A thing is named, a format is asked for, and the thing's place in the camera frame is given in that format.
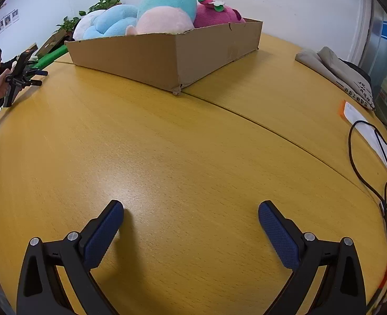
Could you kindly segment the grey canvas bag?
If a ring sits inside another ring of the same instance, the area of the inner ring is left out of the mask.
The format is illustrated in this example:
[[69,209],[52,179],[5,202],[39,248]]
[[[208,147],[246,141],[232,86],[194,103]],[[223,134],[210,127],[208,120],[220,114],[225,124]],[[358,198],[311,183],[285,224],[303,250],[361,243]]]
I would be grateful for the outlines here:
[[301,50],[295,60],[319,73],[368,110],[375,110],[371,78],[357,65],[337,57],[325,46],[315,52]]

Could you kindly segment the green cloth shelf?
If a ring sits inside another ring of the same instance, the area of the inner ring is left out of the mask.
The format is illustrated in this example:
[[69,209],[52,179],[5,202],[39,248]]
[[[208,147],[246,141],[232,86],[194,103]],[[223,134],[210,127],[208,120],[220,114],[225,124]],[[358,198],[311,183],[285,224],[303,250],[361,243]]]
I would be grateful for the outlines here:
[[53,63],[56,59],[61,57],[62,55],[66,54],[68,52],[67,46],[62,45],[57,50],[54,50],[52,53],[48,53],[47,55],[44,55],[41,59],[38,60],[38,62],[31,67],[37,70],[43,70],[48,65]]

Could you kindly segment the white plush toy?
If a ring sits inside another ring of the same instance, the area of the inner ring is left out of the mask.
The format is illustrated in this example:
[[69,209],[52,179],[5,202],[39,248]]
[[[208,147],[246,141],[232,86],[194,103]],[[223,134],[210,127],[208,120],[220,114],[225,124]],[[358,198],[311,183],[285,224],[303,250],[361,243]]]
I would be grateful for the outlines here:
[[105,9],[100,9],[100,10],[90,12],[87,15],[83,16],[78,22],[77,26],[75,27],[72,38],[75,41],[82,40],[85,34],[85,31],[92,25],[94,20],[104,12],[105,12]]

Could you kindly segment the potted green plant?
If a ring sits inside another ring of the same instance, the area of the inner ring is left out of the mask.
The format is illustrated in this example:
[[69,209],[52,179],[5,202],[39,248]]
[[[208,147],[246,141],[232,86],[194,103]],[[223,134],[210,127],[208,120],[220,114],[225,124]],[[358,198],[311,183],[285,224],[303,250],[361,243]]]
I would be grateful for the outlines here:
[[74,40],[82,40],[85,31],[89,29],[95,19],[116,5],[121,4],[120,0],[99,0],[92,5],[87,11],[80,10],[79,16],[69,18],[66,16],[61,24],[57,24],[56,33],[64,31],[70,38]]

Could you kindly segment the blue plush toy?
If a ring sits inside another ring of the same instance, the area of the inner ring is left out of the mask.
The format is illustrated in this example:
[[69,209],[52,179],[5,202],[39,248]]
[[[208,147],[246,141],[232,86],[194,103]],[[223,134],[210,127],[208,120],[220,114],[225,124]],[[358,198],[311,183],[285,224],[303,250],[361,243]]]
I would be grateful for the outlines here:
[[137,12],[137,7],[130,4],[113,6],[90,20],[82,39],[124,36],[128,26],[136,26]]

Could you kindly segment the white paper envelope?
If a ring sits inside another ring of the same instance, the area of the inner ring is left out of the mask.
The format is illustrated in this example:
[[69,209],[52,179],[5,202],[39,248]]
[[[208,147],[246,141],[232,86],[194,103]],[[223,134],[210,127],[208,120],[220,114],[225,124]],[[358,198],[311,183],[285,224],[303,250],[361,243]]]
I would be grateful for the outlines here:
[[373,126],[369,125],[367,119],[349,102],[343,100],[339,109],[339,115],[355,125],[355,129],[362,135],[364,140],[376,152],[385,167],[387,167],[387,143],[377,135]]

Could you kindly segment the pink pig plush toy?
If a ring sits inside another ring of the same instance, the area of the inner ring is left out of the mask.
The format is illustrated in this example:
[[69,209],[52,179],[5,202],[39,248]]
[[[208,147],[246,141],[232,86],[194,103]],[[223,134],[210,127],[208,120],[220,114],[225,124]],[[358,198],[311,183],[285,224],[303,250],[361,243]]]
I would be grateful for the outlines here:
[[142,0],[136,25],[128,26],[125,35],[190,31],[194,29],[197,6],[197,0]]

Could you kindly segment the magenta fruit plush toy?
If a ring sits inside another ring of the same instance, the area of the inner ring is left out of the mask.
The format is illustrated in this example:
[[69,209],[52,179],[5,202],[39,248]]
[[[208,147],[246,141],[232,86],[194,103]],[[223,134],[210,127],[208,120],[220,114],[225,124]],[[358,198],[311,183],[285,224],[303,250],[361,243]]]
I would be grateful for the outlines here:
[[245,19],[236,10],[217,0],[197,0],[196,29],[220,24],[244,24]]

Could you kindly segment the cardboard tray box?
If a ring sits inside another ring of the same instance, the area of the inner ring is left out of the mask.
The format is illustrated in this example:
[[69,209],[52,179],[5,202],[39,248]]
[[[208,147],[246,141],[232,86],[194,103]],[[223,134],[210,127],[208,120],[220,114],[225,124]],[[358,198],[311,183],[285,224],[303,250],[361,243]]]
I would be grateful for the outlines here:
[[179,94],[221,67],[258,49],[263,22],[220,24],[181,34],[149,33],[70,41],[75,65]]

